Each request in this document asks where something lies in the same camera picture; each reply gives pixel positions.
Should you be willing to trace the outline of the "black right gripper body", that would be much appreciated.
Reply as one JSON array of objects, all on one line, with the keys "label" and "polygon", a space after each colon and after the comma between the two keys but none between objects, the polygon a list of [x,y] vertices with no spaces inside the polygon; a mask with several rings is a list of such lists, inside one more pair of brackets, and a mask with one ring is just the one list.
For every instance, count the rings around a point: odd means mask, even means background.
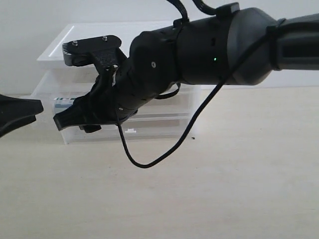
[{"label": "black right gripper body", "polygon": [[123,123],[130,117],[130,73],[103,72],[91,90],[74,101],[81,113],[85,132],[95,132],[102,125]]}]

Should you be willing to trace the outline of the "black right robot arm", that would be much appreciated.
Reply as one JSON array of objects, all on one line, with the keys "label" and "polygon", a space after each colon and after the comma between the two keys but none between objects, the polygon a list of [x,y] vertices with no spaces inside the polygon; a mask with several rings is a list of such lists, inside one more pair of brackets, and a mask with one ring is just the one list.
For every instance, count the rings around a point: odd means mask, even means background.
[{"label": "black right robot arm", "polygon": [[124,122],[174,84],[253,86],[272,71],[319,68],[319,16],[273,19],[258,8],[143,31],[129,54],[114,35],[64,43],[67,66],[94,65],[98,77],[54,121],[87,133]]}]

